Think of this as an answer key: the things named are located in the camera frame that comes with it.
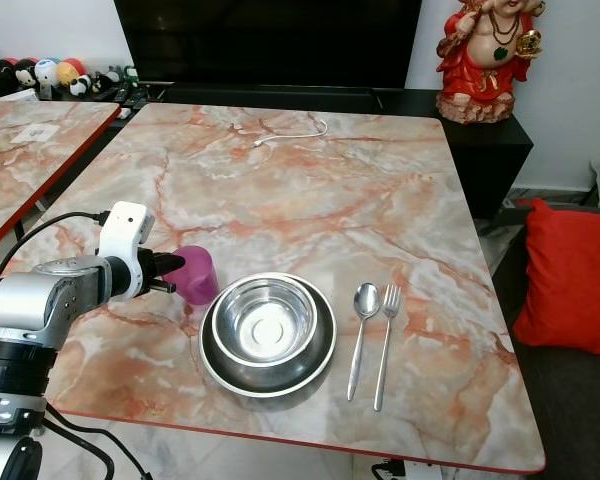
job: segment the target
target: white wall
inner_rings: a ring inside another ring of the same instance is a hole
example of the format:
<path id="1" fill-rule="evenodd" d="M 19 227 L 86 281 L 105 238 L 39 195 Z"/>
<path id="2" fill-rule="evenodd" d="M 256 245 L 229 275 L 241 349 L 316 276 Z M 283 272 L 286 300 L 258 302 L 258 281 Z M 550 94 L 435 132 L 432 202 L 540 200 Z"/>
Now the white wall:
<path id="1" fill-rule="evenodd" d="M 89 71 L 132 63 L 113 0 L 0 0 L 4 57 L 76 57 Z"/>
<path id="2" fill-rule="evenodd" d="M 441 87 L 435 47 L 458 5 L 424 0 L 407 88 Z M 535 147 L 516 185 L 588 190 L 589 161 L 600 155 L 600 0 L 547 0 L 536 27 L 544 51 L 515 91 L 515 115 Z"/>
<path id="3" fill-rule="evenodd" d="M 535 143 L 516 184 L 588 189 L 600 155 L 600 0 L 547 3 L 536 22 L 544 52 L 516 90 L 515 114 Z M 423 0 L 407 88 L 440 88 L 435 49 L 460 6 Z M 113 0 L 0 0 L 0 57 L 27 56 L 75 56 L 92 70 L 131 63 Z"/>

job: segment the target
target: red cushion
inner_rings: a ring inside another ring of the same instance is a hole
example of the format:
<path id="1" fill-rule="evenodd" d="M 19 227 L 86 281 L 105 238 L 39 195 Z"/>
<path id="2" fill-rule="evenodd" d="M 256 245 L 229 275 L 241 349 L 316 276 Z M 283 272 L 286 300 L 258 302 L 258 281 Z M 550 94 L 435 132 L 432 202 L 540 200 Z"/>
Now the red cushion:
<path id="1" fill-rule="evenodd" d="M 529 291 L 513 331 L 528 345 L 600 354 L 600 214 L 531 205 Z"/>

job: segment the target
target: stainless steel bowl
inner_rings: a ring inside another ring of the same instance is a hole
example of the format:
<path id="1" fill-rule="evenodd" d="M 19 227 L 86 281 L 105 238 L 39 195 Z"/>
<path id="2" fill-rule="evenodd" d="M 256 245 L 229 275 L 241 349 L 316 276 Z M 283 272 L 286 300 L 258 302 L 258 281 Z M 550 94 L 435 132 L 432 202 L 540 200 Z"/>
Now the stainless steel bowl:
<path id="1" fill-rule="evenodd" d="M 318 312 L 316 332 L 307 349 L 292 360 L 266 368 L 236 364 L 218 347 L 211 321 L 216 300 L 200 323 L 198 338 L 202 362 L 211 376 L 232 392 L 254 398 L 279 397 L 300 390 L 326 368 L 336 343 L 336 318 L 326 297 L 312 284 L 296 276 L 284 275 L 309 291 Z"/>
<path id="2" fill-rule="evenodd" d="M 251 275 L 220 296 L 211 328 L 236 364 L 268 368 L 300 355 L 316 333 L 316 304 L 297 281 L 278 273 Z"/>

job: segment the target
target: marble tabletop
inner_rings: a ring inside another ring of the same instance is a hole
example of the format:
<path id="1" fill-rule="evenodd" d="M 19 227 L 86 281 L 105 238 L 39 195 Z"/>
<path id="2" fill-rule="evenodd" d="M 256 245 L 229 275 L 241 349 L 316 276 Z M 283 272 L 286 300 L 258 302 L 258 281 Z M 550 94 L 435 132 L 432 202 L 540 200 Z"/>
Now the marble tabletop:
<path id="1" fill-rule="evenodd" d="M 118 110 L 113 103 L 0 101 L 0 239 Z"/>
<path id="2" fill-rule="evenodd" d="M 319 132 L 319 138 L 263 136 Z M 447 465 L 528 473 L 544 453 L 441 124 L 432 119 L 149 104 L 42 221 L 118 200 L 156 216 L 146 246 L 202 245 L 222 285 L 283 271 L 317 285 L 338 321 L 331 363 L 277 399 L 218 385 L 198 350 L 203 308 L 152 292 L 81 317 L 47 397 L 65 412 Z M 32 239 L 12 270 L 92 253 L 70 219 Z M 373 410 L 386 320 L 370 320 L 346 387 L 363 282 L 402 287 L 382 412 Z"/>

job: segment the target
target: cable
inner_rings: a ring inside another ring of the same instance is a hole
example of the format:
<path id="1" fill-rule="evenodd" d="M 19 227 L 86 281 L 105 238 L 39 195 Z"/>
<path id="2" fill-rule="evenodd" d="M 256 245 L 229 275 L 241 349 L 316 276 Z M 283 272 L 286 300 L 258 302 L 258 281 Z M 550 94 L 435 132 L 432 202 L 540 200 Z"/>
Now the cable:
<path id="1" fill-rule="evenodd" d="M 327 131 L 329 131 L 329 125 L 327 125 L 327 122 L 325 122 L 324 120 L 318 120 L 318 121 L 324 125 L 324 131 L 322 131 L 320 133 L 312 133 L 310 135 L 274 135 L 273 137 L 266 137 L 266 138 L 261 138 L 260 140 L 256 140 L 255 142 L 253 142 L 253 148 L 259 147 L 264 142 L 268 142 L 269 140 L 273 140 L 275 138 L 310 138 L 310 137 L 321 137 L 322 135 L 324 135 L 325 133 L 327 133 Z"/>
<path id="2" fill-rule="evenodd" d="M 149 472 L 146 472 L 142 468 L 142 465 L 140 465 L 140 462 L 138 462 L 138 460 L 136 460 L 136 458 L 133 456 L 133 454 L 127 449 L 127 447 L 124 446 L 124 444 L 113 433 L 109 432 L 108 430 L 104 430 L 102 428 L 83 427 L 80 425 L 76 425 L 75 423 L 71 423 L 69 420 L 67 420 L 65 417 L 63 417 L 60 412 L 58 412 L 55 408 L 53 408 L 53 406 L 50 403 L 47 403 L 47 412 L 49 412 L 51 415 L 53 415 L 53 417 L 61 425 L 63 425 L 66 428 L 75 430 L 76 432 L 80 432 L 80 433 L 97 433 L 100 435 L 104 435 L 109 440 L 111 440 L 113 443 L 115 443 L 116 446 L 122 451 L 122 453 L 124 453 L 127 456 L 127 458 L 129 460 L 131 460 L 131 463 L 133 463 L 133 465 L 136 467 L 138 472 L 140 472 L 140 476 L 141 476 L 142 480 L 151 480 L 151 478 L 152 478 L 151 474 Z"/>
<path id="3" fill-rule="evenodd" d="M 42 420 L 42 425 L 47 427 L 52 432 L 60 435 L 61 437 L 66 438 L 70 442 L 75 443 L 79 447 L 84 448 L 89 453 L 92 453 L 93 455 L 98 457 L 102 461 L 102 463 L 104 463 L 104 465 L 107 467 L 107 475 L 104 477 L 104 480 L 112 480 L 113 479 L 113 474 L 115 472 L 115 465 L 113 464 L 113 460 L 111 460 L 111 457 L 109 455 L 107 455 L 105 452 L 100 450 L 94 444 L 89 443 L 85 439 L 80 438 L 77 435 L 74 435 L 73 433 L 65 430 L 60 425 L 56 425 L 48 418 L 44 418 Z"/>
<path id="4" fill-rule="evenodd" d="M 18 240 L 16 242 L 16 244 L 11 248 L 11 250 L 9 250 L 9 252 L 7 252 L 7 254 L 2 259 L 2 262 L 0 262 L 0 275 L 2 275 L 2 272 L 4 272 L 5 268 L 7 268 L 9 260 L 11 260 L 11 258 L 16 254 L 16 252 L 20 249 L 20 247 L 22 247 L 22 245 L 24 245 L 27 241 L 29 241 L 31 239 L 31 237 L 40 233 L 42 230 L 44 230 L 48 226 L 53 225 L 54 223 L 57 223 L 60 220 L 64 220 L 65 218 L 70 218 L 70 217 L 90 218 L 92 220 L 97 221 L 98 224 L 100 226 L 102 226 L 102 225 L 104 225 L 104 222 L 106 222 L 107 218 L 109 217 L 109 211 L 104 211 L 104 212 L 100 212 L 100 213 L 68 212 L 68 213 L 64 213 L 62 215 L 58 215 L 57 217 L 54 217 L 51 220 L 44 222 L 42 225 L 34 228 L 30 232 L 28 232 L 24 237 L 22 237 L 20 240 Z"/>

